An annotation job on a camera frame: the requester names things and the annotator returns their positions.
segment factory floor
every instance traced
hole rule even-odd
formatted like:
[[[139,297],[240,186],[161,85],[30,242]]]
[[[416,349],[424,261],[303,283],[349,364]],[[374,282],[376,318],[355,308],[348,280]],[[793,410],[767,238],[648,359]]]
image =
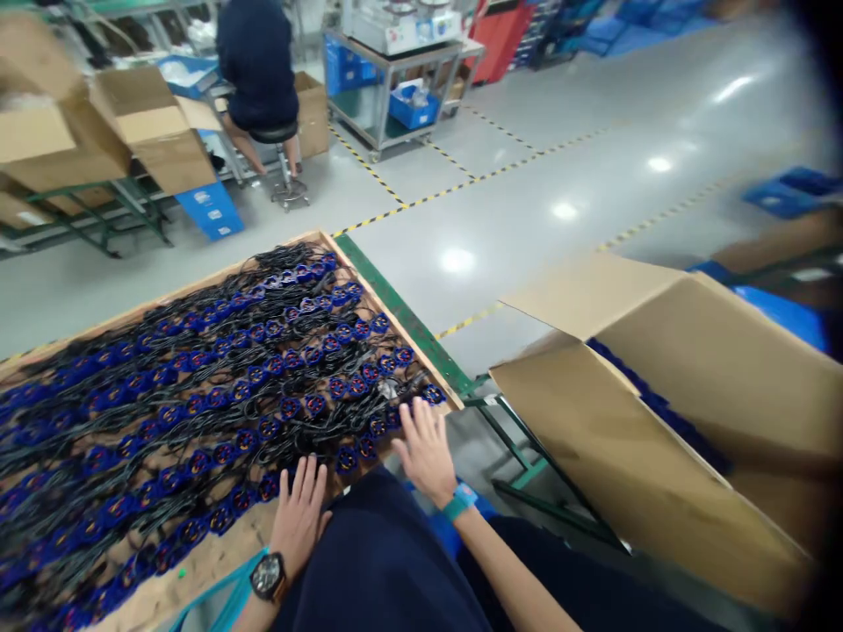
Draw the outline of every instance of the factory floor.
[[[582,55],[511,73],[472,91],[467,106],[441,123],[432,138],[439,150],[407,144],[371,165],[404,204],[426,201],[349,236],[434,333],[494,305],[544,265],[602,244],[685,268],[776,222],[739,201],[752,183],[797,164],[834,171],[831,112],[812,71],[808,44],[768,16],[618,57]],[[335,129],[366,159],[348,129]],[[513,162],[519,166],[483,177]],[[0,263],[0,357],[75,334],[308,230],[333,233],[401,208],[334,136],[304,168],[309,208],[284,214],[267,183],[232,187],[246,230],[216,243],[174,208],[175,248],[139,233],[116,243],[122,261],[70,241]],[[474,376],[546,331],[503,308],[441,342]],[[501,511],[522,511],[492,491],[493,472],[515,470],[472,415],[450,424],[458,473]],[[537,481],[541,492],[564,495],[556,485]],[[609,561],[636,565],[632,571],[727,628],[759,625],[680,573],[654,571],[641,557]]]

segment wooden pallet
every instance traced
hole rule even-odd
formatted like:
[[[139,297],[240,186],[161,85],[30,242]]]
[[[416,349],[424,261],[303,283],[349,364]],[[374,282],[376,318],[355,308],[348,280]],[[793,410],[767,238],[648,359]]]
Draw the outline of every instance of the wooden pallet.
[[[357,273],[350,259],[337,243],[322,231],[312,231],[294,240],[287,241],[285,245],[291,246],[300,241],[313,242],[336,253],[338,283],[357,281],[364,287],[365,293],[362,296],[360,306],[371,310],[371,312],[362,314],[363,317],[369,319],[373,313],[378,312],[386,314],[390,320],[391,329],[403,340],[405,346],[414,350],[415,357],[429,373],[428,381],[442,389],[445,394],[447,401],[439,406],[442,414],[463,408],[462,401],[450,388],[442,374],[415,344],[407,330],[386,308],[384,302],[366,279]],[[255,263],[250,259],[235,263],[196,283],[187,285],[181,290],[139,305],[129,312],[91,327],[73,339],[57,341],[37,348],[28,354],[12,358],[0,366],[0,381],[6,386],[14,386],[17,383],[24,382],[27,379],[25,373],[22,372],[25,366],[49,358],[66,348],[71,342],[91,338],[135,321],[140,322],[145,312],[159,305],[166,305],[174,299],[186,296],[196,290],[218,284],[229,275],[254,267]],[[235,522],[222,537],[209,534],[177,568],[162,577],[152,577],[145,581],[119,610],[111,613],[94,628],[97,630],[115,630],[115,632],[119,630],[123,632],[126,630],[148,630],[171,619],[205,591],[248,562],[266,546],[270,538],[276,511],[277,501],[255,505]],[[182,578],[179,577],[181,570],[185,571]]]

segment blue wristband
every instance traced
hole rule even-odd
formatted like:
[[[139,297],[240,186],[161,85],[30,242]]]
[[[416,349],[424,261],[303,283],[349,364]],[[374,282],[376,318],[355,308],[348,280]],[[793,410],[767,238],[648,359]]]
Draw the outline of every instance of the blue wristband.
[[[474,493],[474,490],[465,483],[460,483],[454,491],[453,500],[445,506],[442,513],[453,522],[463,511],[474,506],[476,502],[477,494]]]

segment green metal frame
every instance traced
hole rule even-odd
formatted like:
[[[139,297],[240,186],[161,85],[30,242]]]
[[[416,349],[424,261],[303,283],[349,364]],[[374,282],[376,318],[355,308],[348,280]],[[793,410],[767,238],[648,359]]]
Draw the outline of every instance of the green metal frame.
[[[336,238],[337,245],[342,248],[357,272],[369,282],[371,287],[377,292],[378,296],[384,301],[386,307],[393,313],[395,318],[407,330],[416,345],[424,352],[430,359],[434,367],[444,376],[448,381],[449,386],[459,394],[463,403],[472,408],[476,408],[478,413],[483,417],[489,427],[498,435],[503,444],[509,450],[513,458],[518,461],[522,467],[522,472],[513,479],[506,481],[500,478],[493,478],[492,485],[494,489],[505,496],[512,499],[519,500],[524,504],[533,507],[537,511],[542,512],[552,518],[566,524],[568,527],[575,528],[582,533],[585,533],[601,542],[607,543],[609,546],[621,550],[623,553],[628,553],[629,550],[617,537],[615,532],[609,524],[600,516],[596,509],[588,502],[588,499],[582,493],[579,487],[565,474],[553,460],[551,455],[547,452],[541,442],[532,433],[526,423],[513,410],[512,406],[506,401],[502,395],[492,396],[490,399],[474,397],[474,391],[482,386],[485,382],[491,379],[488,374],[479,376],[475,380],[471,380],[457,365],[456,362],[448,355],[445,349],[439,344],[439,341],[433,336],[429,329],[419,320],[413,310],[401,299],[397,291],[389,284],[388,281],[380,274],[375,265],[369,261],[368,257],[364,255],[360,247],[348,236],[342,234]],[[489,406],[499,406],[509,418],[518,426],[519,430],[524,433],[530,442],[530,447],[538,454],[539,458],[535,462],[531,462],[524,452],[513,441],[512,437],[507,434],[507,431],[494,418],[494,415]],[[551,467],[557,475],[565,482],[576,496],[579,503],[587,509],[594,520],[591,521],[581,513],[571,510],[567,506],[557,505],[547,500],[540,499],[538,496],[526,491],[527,485],[534,480],[541,472]]]
[[[79,193],[101,187],[108,189],[114,196],[114,203],[98,207],[96,209],[90,208],[83,200],[80,199]],[[70,218],[64,213],[55,210],[50,204],[45,204],[49,198],[65,197],[71,200],[74,204],[79,205],[83,209],[83,213],[78,218]],[[169,218],[164,214],[158,203],[148,195],[131,177],[123,178],[121,180],[111,180],[99,183],[81,184],[72,187],[63,187],[51,191],[41,193],[33,193],[26,198],[26,202],[36,205],[39,211],[47,215],[55,224],[64,226],[68,232],[78,237],[82,241],[90,244],[92,247],[99,250],[104,255],[112,259],[120,259],[118,252],[108,248],[109,240],[112,237],[118,237],[126,233],[132,233],[144,228],[152,231],[158,239],[160,239],[166,246],[172,248],[172,242],[167,239],[163,231],[163,223],[168,222]],[[134,216],[140,223],[132,226],[115,226],[115,222],[124,219],[126,215],[121,215],[117,218],[107,219],[106,213],[115,211],[120,207],[128,211],[129,216]],[[94,219],[95,223],[92,226],[80,227],[76,224],[80,219]],[[0,225],[3,235],[9,239],[20,239],[21,237],[28,237],[34,234],[43,233],[49,228],[54,228],[54,224],[47,224],[44,226],[37,226],[23,231],[15,230],[8,226]],[[95,239],[88,234],[91,227],[98,227],[100,229],[99,238]],[[37,241],[26,248],[26,252],[33,252],[46,248],[50,245],[52,239]]]

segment right hand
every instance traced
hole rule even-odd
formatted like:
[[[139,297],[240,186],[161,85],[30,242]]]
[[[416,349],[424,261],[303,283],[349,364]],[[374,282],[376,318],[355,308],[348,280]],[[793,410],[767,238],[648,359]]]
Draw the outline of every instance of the right hand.
[[[422,398],[413,399],[413,414],[407,404],[400,406],[401,425],[407,442],[393,439],[393,449],[401,458],[407,477],[416,489],[443,509],[454,498],[457,475],[448,450],[445,419],[433,412]]]

